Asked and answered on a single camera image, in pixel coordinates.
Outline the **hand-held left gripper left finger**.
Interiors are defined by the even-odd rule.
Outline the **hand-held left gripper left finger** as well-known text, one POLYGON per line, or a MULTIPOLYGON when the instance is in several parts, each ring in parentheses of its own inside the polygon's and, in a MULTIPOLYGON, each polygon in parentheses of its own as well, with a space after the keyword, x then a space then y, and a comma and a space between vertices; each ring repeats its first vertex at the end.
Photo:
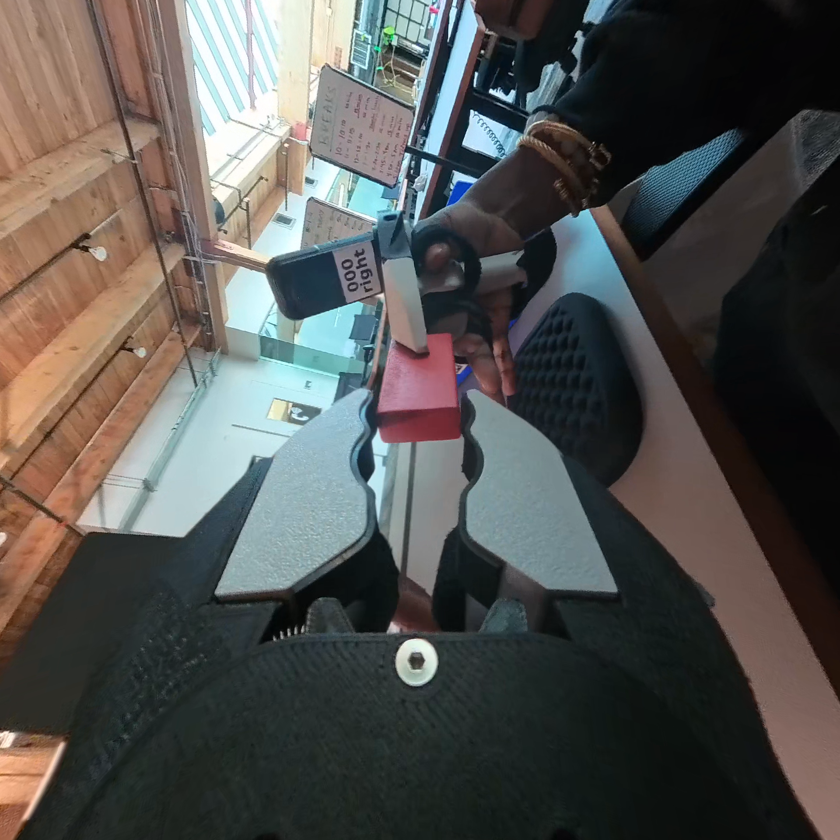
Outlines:
POLYGON ((221 603, 302 604, 376 525, 363 476, 374 395, 353 391, 275 453, 214 592, 221 603))

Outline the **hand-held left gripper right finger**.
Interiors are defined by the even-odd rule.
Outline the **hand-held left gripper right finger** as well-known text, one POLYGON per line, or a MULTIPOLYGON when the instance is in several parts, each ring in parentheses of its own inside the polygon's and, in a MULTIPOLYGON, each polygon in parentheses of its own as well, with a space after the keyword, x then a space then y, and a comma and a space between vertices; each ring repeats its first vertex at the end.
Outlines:
POLYGON ((503 589, 614 600, 618 588, 560 451, 479 391, 461 403, 467 486, 458 528, 503 589))

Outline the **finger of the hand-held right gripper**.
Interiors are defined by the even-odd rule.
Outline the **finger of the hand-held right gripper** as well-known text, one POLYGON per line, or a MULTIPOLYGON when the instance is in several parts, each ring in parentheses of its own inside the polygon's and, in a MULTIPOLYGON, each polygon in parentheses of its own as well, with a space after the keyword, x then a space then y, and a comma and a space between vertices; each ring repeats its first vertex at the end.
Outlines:
POLYGON ((393 244, 384 234, 378 234, 377 244, 392 340, 415 356, 428 355, 422 299, 408 240, 400 234, 393 244))

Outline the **red plastic piece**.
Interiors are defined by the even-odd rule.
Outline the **red plastic piece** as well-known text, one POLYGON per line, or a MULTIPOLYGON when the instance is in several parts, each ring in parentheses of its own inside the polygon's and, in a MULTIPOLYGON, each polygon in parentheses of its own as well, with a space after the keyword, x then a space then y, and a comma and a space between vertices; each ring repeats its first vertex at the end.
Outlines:
POLYGON ((428 353, 392 341, 376 409, 377 430, 389 445, 454 440, 461 435, 453 340, 427 338, 428 353))

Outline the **person's right forearm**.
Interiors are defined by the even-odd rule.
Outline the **person's right forearm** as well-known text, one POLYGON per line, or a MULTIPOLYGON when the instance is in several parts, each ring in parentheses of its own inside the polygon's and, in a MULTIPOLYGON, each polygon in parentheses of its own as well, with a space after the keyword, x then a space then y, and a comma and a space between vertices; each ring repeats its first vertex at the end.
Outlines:
POLYGON ((839 2, 616 2, 584 41, 573 87, 545 112, 604 146, 597 204, 736 130, 774 135, 838 112, 839 2))

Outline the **person's right hand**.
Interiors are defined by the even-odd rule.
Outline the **person's right hand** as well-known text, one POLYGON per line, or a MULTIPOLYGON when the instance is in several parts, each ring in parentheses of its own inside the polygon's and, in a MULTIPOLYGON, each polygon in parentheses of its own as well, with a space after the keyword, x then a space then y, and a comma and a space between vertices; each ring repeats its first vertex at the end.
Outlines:
MULTIPOLYGON (((555 169, 538 154, 516 150, 481 176, 456 204, 426 217, 419 226, 439 225, 454 231, 480 257, 520 250, 525 239, 565 213, 553 189, 555 179, 555 169)), ((505 405, 516 390, 508 339, 512 290, 488 292, 476 300, 489 319, 492 341, 466 333, 454 341, 454 349, 467 359, 480 390, 505 405)))

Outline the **written whiteboard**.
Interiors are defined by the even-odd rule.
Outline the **written whiteboard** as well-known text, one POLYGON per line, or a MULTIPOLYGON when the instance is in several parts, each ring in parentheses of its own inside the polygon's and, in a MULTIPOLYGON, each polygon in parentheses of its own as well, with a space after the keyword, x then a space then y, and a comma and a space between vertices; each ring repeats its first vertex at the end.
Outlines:
POLYGON ((410 105, 325 65, 319 74, 309 150, 321 161, 394 188, 413 122, 410 105))
POLYGON ((374 217, 311 196, 306 202, 303 215, 300 248, 368 234, 374 225, 374 217))

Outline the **black dimpled pad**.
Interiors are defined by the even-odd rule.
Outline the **black dimpled pad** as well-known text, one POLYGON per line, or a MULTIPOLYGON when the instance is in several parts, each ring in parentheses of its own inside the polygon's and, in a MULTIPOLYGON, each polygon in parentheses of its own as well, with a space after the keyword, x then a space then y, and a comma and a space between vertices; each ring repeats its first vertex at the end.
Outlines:
POLYGON ((559 298, 514 355, 508 408, 604 487, 633 463, 644 409, 603 305, 579 292, 559 298))

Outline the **dark mesh chair seat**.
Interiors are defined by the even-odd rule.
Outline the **dark mesh chair seat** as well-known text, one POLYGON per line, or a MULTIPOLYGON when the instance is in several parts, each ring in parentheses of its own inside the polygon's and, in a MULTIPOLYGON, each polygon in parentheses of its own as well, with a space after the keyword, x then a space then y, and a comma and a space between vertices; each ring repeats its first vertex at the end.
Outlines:
POLYGON ((649 170, 621 222, 636 257, 649 259, 770 138, 735 129, 649 170))

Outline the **wooden support post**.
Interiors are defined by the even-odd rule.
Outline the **wooden support post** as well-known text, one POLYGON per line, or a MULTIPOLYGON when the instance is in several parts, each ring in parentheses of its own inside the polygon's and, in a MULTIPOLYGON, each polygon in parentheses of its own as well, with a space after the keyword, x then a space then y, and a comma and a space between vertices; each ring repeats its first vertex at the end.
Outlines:
POLYGON ((225 265, 253 270, 262 275, 266 273, 271 260, 269 255, 220 239, 211 228, 206 231, 207 236, 202 236, 204 231, 196 227, 190 217, 178 217, 175 221, 176 229, 165 230, 164 237, 168 242, 184 247, 183 260, 188 265, 185 270, 190 277, 198 277, 201 265, 225 265))

